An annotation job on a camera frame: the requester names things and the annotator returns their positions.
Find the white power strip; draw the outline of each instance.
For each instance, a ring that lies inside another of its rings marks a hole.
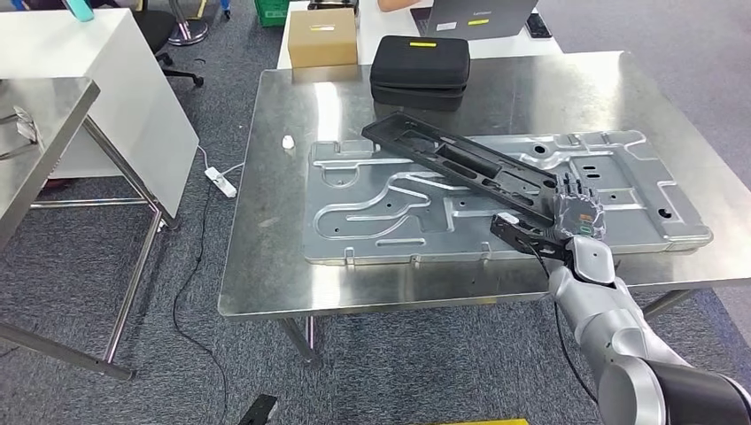
[[[228,182],[216,168],[207,168],[206,171],[204,171],[204,174],[206,174],[206,177],[208,177],[209,180],[211,180],[213,184],[224,193],[224,195],[227,197],[237,196],[237,189],[235,189],[235,186],[232,186],[232,183]]]

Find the black zipper case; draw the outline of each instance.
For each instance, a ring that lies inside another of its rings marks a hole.
[[[370,67],[370,93],[381,104],[456,111],[468,78],[467,40],[386,35]]]

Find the aluminum plate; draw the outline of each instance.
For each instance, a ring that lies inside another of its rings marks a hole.
[[[615,254],[690,251],[712,240],[639,131],[470,139],[595,188]],[[490,232],[502,211],[517,214],[368,140],[318,142],[308,159],[303,251],[331,265],[523,258]]]

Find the yellow tape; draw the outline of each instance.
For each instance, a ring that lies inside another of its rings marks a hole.
[[[206,0],[203,0],[201,2],[201,5],[198,7],[198,13],[196,13],[196,19],[201,19],[204,17],[204,8],[206,7]]]
[[[530,423],[525,419],[507,419],[504,421],[446,423],[446,425],[530,425]]]

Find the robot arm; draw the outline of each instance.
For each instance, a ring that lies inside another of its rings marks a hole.
[[[751,398],[732,379],[691,367],[649,327],[613,255],[595,194],[568,176],[558,181],[552,228],[509,213],[491,232],[518,251],[557,259],[549,291],[597,384],[605,425],[751,424]]]
[[[606,425],[751,423],[740,385],[691,367],[653,332],[606,244],[574,236],[566,248],[574,267],[554,269],[550,292],[592,370]]]

